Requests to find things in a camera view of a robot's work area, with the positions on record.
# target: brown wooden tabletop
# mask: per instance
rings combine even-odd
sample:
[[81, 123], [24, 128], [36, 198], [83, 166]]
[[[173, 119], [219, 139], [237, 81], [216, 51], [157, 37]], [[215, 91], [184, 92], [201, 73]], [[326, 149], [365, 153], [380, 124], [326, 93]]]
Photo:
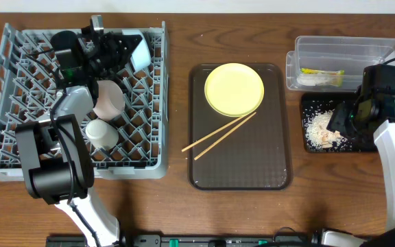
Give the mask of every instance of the brown wooden tabletop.
[[[0, 14], [18, 30], [80, 28], [91, 14]], [[158, 180], [102, 180], [95, 188], [128, 233], [271, 235], [282, 226], [357, 235], [384, 231], [386, 202], [379, 155], [304, 150], [299, 101], [286, 89], [292, 184], [284, 191], [199, 191], [187, 178], [190, 70], [197, 64], [273, 63], [300, 35], [395, 38], [395, 15], [103, 14], [105, 27], [160, 27], [170, 35], [169, 169]], [[0, 246], [44, 246], [50, 234], [80, 234], [63, 212], [34, 200], [21, 182], [0, 183]]]

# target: round plate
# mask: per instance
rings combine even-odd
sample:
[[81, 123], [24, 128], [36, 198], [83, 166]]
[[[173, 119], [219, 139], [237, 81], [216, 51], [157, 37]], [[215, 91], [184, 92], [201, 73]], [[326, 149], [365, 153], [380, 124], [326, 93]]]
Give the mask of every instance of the round plate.
[[259, 107], [265, 89], [254, 69], [243, 64], [224, 64], [205, 81], [205, 98], [213, 109], [229, 117], [247, 115]]

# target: tray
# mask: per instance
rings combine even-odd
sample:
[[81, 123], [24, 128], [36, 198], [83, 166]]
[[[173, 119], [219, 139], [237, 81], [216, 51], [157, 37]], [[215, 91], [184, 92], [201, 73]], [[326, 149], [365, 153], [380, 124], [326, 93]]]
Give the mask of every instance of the tray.
[[[202, 64], [190, 72], [190, 143], [234, 119], [217, 113], [205, 98], [206, 78], [219, 65]], [[253, 118], [197, 161], [193, 157], [230, 128], [190, 149], [189, 179], [198, 189], [278, 190], [284, 189], [291, 181], [291, 157], [281, 71], [272, 64], [246, 65], [253, 68], [263, 80], [263, 101]]]
[[312, 146], [310, 141], [307, 141], [306, 131], [309, 118], [315, 112], [324, 113], [329, 110], [335, 110], [336, 106], [346, 102], [354, 103], [357, 99], [355, 93], [305, 93], [301, 97], [300, 112], [301, 112], [301, 126], [304, 139], [304, 148], [312, 153], [325, 153], [325, 152], [376, 152], [377, 148], [374, 143], [371, 145], [360, 145], [350, 141], [342, 141], [339, 146], [333, 143], [333, 147], [326, 149], [318, 149]]
[[[105, 29], [105, 32], [121, 33], [121, 30]], [[118, 72], [121, 77], [116, 83], [123, 91], [126, 108], [109, 124], [119, 131], [121, 141], [109, 152], [96, 149], [84, 129], [97, 116], [89, 113], [81, 125], [96, 177], [161, 178], [167, 172], [169, 36], [164, 22], [161, 28], [140, 30], [149, 44], [152, 64], [135, 75], [129, 65]], [[49, 110], [56, 98], [53, 78], [26, 59], [25, 54], [51, 48], [50, 38], [60, 31], [20, 32], [5, 24], [0, 45], [0, 181], [23, 180], [14, 129], [17, 124], [35, 120]], [[89, 40], [80, 42], [85, 51], [93, 48]], [[38, 60], [54, 69], [58, 66], [52, 53], [41, 54]]]

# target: black tray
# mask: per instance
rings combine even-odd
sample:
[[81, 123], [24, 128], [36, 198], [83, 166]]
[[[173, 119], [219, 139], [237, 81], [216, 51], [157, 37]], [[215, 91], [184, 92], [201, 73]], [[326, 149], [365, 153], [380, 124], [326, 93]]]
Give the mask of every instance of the black tray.
[[[205, 98], [206, 78], [220, 64], [203, 64], [190, 72], [190, 143], [232, 121], [211, 108]], [[289, 133], [281, 71], [272, 64], [246, 64], [262, 78], [265, 94], [257, 114], [221, 143], [193, 157], [228, 132], [227, 128], [189, 152], [189, 179], [203, 190], [276, 190], [291, 181]]]
[[370, 147], [366, 145], [359, 145], [350, 141], [342, 141], [339, 146], [333, 143], [333, 147], [326, 149], [315, 148], [306, 138], [306, 123], [309, 118], [318, 113], [324, 113], [329, 110], [335, 110], [336, 106], [343, 101], [354, 103], [357, 95], [354, 93], [305, 93], [301, 97], [300, 112], [301, 112], [301, 126], [304, 139], [304, 148], [308, 152], [376, 152], [374, 143]]

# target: white wall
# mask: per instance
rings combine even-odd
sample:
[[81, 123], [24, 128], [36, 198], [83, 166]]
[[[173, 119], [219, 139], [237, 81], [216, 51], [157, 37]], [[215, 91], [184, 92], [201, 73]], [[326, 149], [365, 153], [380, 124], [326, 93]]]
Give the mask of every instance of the white wall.
[[0, 0], [0, 12], [395, 14], [395, 0]]

